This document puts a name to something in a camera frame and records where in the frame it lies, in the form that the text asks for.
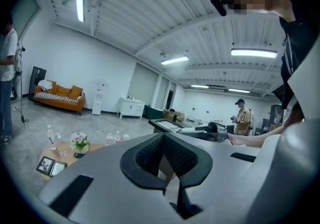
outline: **vase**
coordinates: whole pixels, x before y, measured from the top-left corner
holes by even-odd
[[[88,150],[89,150],[88,144],[86,144],[86,145],[83,147],[83,149],[81,149],[81,150],[79,150],[79,149],[74,149],[74,151],[75,151],[76,153],[80,153],[80,154],[85,154],[85,153],[88,152]]]

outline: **photo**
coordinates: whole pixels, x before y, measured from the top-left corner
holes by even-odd
[[[58,173],[60,173],[64,168],[67,167],[66,163],[62,163],[62,162],[54,162],[53,167],[50,171],[50,176],[55,176]]]
[[[53,165],[54,160],[51,158],[43,157],[38,164],[36,170],[45,174],[49,174],[50,168]]]

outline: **black headset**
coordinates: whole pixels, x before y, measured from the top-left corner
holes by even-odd
[[[225,7],[225,1],[224,0],[210,0],[213,6],[217,9],[219,14],[221,16],[226,16],[227,15],[227,10]]]

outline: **green bin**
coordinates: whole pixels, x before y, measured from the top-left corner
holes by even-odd
[[[163,115],[163,110],[160,109],[154,109],[150,106],[145,106],[145,117],[148,119],[160,119]]]

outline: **baseball cap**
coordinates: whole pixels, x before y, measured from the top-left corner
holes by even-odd
[[[235,103],[235,105],[238,105],[241,102],[245,103],[243,99],[239,99],[238,102]]]

